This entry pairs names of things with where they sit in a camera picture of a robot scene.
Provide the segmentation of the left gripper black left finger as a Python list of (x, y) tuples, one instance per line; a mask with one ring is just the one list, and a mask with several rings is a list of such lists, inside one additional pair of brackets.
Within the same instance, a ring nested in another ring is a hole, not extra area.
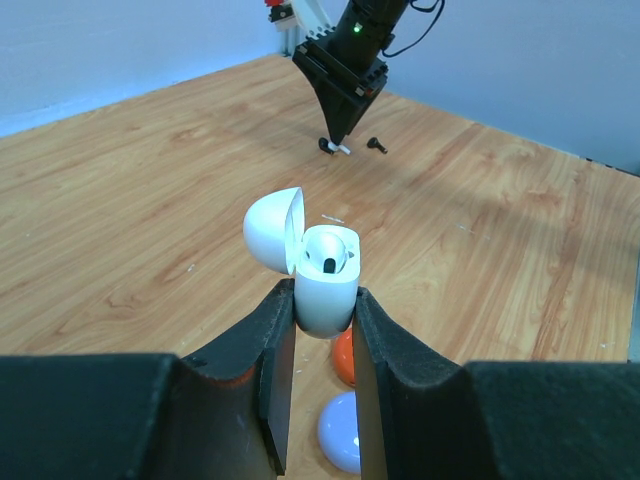
[(195, 352), (5, 356), (5, 479), (274, 479), (286, 469), (292, 280)]

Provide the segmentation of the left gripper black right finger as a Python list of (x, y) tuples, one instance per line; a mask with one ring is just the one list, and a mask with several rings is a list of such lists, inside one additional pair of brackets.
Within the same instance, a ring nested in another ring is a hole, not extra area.
[(353, 322), (365, 479), (635, 479), (633, 363), (459, 365), (360, 289)]

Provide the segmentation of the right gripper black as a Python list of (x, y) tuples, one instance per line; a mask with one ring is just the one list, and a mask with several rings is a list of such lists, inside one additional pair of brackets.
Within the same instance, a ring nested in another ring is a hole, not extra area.
[[(407, 9), (432, 19), (416, 40), (391, 51), (394, 29)], [(335, 26), (307, 35), (292, 60), (316, 94), (332, 143), (340, 145), (375, 101), (386, 83), (385, 61), (417, 46), (439, 19), (438, 1), (350, 1)]]

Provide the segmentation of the white earbud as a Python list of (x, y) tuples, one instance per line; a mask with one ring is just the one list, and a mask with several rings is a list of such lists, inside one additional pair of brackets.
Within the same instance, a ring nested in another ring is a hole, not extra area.
[(343, 153), (345, 153), (345, 154), (347, 154), (347, 155), (350, 155), (350, 154), (351, 154), (351, 150), (350, 150), (348, 147), (344, 146), (344, 145), (336, 145), (336, 144), (334, 144), (333, 142), (330, 142), (330, 143), (328, 144), (328, 146), (329, 146), (329, 149), (330, 149), (332, 152), (342, 151)]
[(344, 241), (335, 233), (321, 231), (307, 241), (307, 262), (323, 274), (338, 274), (344, 267), (348, 254)]

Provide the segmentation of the purple round charging case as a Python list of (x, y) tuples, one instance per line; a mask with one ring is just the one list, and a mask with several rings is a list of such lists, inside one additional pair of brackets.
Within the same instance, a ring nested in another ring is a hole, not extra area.
[(360, 445), (353, 391), (332, 398), (317, 423), (320, 448), (331, 464), (351, 474), (361, 474)]

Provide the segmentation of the orange round charging case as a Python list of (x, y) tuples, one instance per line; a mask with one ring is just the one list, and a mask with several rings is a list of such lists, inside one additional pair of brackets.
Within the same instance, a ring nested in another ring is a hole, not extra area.
[(355, 386), (355, 366), (352, 328), (341, 333), (333, 343), (332, 363), (338, 378), (350, 387)]

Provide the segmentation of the white round charging case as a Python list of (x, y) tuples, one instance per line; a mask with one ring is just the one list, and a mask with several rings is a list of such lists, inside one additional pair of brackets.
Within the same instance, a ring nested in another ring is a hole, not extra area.
[[(338, 274), (323, 274), (306, 260), (312, 235), (337, 234), (348, 258)], [(305, 226), (303, 191), (299, 187), (270, 193), (247, 210), (243, 221), (245, 245), (266, 268), (294, 277), (296, 322), (306, 334), (331, 339), (346, 331), (355, 309), (361, 273), (360, 237), (339, 225)]]

